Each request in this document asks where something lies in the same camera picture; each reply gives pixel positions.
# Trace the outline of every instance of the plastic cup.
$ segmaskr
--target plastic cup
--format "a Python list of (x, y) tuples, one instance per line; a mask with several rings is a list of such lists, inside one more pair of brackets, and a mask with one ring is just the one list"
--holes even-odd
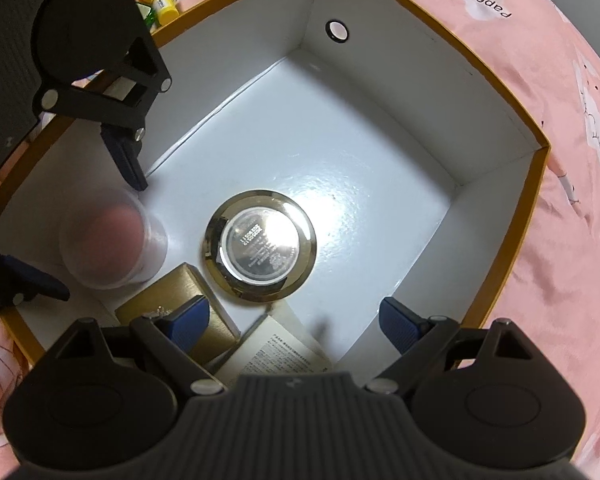
[(124, 189), (102, 189), (72, 206), (60, 225), (60, 254), (89, 288), (150, 280), (162, 267), (168, 239), (160, 221)]

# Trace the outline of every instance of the pink bedsheet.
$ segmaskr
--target pink bedsheet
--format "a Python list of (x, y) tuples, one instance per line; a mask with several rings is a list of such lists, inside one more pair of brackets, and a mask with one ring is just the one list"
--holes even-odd
[[(414, 1), (487, 62), (552, 142), (528, 234), (488, 324), (514, 319), (579, 394), (587, 427), (574, 462), (600, 479), (600, 60), (550, 0)], [(0, 399), (12, 387), (7, 381)], [(14, 464), (0, 457), (0, 478)]]

